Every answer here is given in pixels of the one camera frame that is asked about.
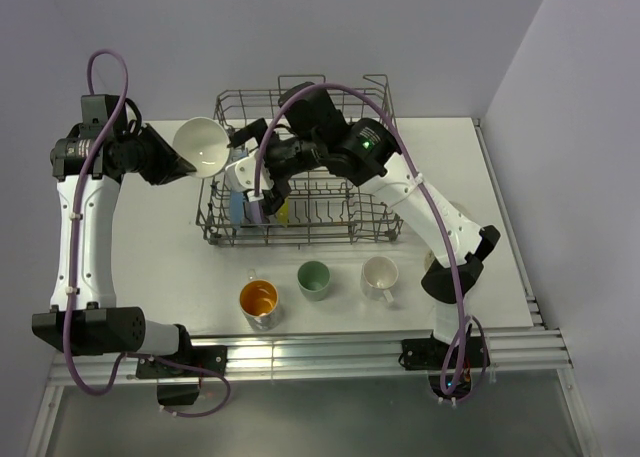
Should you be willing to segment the blue plastic plate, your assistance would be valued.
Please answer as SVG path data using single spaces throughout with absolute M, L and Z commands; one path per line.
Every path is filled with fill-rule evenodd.
M 236 148 L 233 150 L 231 162 L 235 162 L 248 155 L 244 148 Z M 230 221 L 233 228 L 238 231 L 241 228 L 244 219 L 244 194 L 231 190 L 229 201 Z

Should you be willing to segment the lilac plastic plate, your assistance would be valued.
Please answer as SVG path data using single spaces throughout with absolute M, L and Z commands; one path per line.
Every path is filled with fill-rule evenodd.
M 261 201 L 250 201 L 249 209 L 252 223 L 255 225 L 262 225 L 264 223 L 264 214 L 261 207 Z

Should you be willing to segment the green polka-dot plate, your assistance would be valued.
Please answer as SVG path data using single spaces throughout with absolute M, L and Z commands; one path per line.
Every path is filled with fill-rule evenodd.
M 278 209 L 276 213 L 277 222 L 283 226 L 287 227 L 289 225 L 289 199 L 286 198 L 282 204 L 282 206 Z

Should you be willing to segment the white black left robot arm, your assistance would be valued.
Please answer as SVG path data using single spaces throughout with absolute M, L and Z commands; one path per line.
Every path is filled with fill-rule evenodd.
M 159 324 L 120 307 L 112 277 L 113 220 L 126 175 L 160 186 L 195 174 L 137 105 L 85 95 L 82 120 L 50 154 L 61 210 L 58 276 L 49 309 L 32 317 L 35 336 L 64 354 L 141 359 L 142 378 L 223 374 L 223 346 L 195 347 L 180 324 Z

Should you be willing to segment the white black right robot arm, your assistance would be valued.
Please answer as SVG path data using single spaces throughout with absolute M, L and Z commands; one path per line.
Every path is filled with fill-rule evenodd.
M 497 246 L 499 230 L 473 222 L 429 184 L 390 115 L 345 85 L 304 82 L 289 89 L 272 120 L 233 132 L 229 146 L 250 140 L 257 148 L 226 173 L 247 195 L 256 219 L 281 207 L 292 176 L 323 167 L 387 205 L 417 233 L 434 256 L 421 280 L 436 301 L 433 355 L 442 370 L 462 371 L 474 324 L 464 298 Z

